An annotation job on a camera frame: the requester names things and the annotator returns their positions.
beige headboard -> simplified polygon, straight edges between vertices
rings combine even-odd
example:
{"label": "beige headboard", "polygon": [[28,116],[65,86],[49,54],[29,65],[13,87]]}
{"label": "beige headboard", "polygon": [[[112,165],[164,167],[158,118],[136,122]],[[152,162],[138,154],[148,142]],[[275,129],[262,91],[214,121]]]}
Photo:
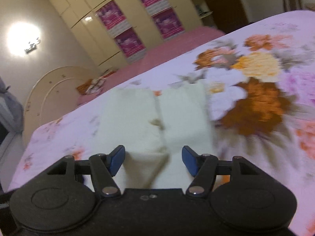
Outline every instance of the beige headboard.
{"label": "beige headboard", "polygon": [[98,75],[82,67],[60,67],[45,74],[33,87],[24,110],[23,142],[26,146],[33,132],[77,107],[76,87]]}

glowing light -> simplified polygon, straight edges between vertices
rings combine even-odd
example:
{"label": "glowing light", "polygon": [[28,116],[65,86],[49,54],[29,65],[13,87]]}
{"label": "glowing light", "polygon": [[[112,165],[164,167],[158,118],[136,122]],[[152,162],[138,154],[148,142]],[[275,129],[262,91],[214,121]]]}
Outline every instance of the glowing light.
{"label": "glowing light", "polygon": [[19,22],[14,24],[7,34],[7,44],[13,55],[24,56],[30,43],[36,43],[40,30],[31,24]]}

floral bed sheet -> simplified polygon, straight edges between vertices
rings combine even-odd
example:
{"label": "floral bed sheet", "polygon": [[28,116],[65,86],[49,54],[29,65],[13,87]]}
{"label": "floral bed sheet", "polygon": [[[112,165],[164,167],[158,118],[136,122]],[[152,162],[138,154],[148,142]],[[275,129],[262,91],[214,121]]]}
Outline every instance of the floral bed sheet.
{"label": "floral bed sheet", "polygon": [[[273,16],[116,87],[150,88],[162,95],[164,89],[185,81],[205,81],[218,156],[244,156],[291,189],[298,209],[290,228],[301,236],[315,234],[314,22],[312,11]],[[104,93],[38,128],[10,189],[67,154],[76,159],[93,155],[93,138],[107,96]]]}

white cloth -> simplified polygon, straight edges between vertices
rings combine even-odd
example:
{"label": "white cloth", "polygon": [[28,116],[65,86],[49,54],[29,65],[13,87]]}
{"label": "white cloth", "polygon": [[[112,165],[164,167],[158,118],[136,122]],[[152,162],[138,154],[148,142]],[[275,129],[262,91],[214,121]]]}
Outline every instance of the white cloth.
{"label": "white cloth", "polygon": [[112,89],[100,119],[94,150],[110,153],[124,145],[126,160],[113,178],[118,187],[149,187],[168,154],[158,120],[156,97],[149,89]]}
{"label": "white cloth", "polygon": [[188,145],[198,154],[216,155],[205,88],[201,80],[196,84],[187,83],[178,89],[163,90],[158,100],[170,159],[152,187],[185,191],[193,177],[182,162],[183,146]]}

gray fabric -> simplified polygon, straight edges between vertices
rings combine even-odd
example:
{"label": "gray fabric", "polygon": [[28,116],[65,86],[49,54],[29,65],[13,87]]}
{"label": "gray fabric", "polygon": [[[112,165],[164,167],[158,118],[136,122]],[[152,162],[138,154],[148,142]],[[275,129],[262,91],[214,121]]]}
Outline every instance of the gray fabric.
{"label": "gray fabric", "polygon": [[0,77],[0,97],[4,98],[7,107],[14,118],[14,124],[12,125],[17,133],[23,131],[23,106],[18,102],[15,96],[8,92],[9,87],[6,87]]}

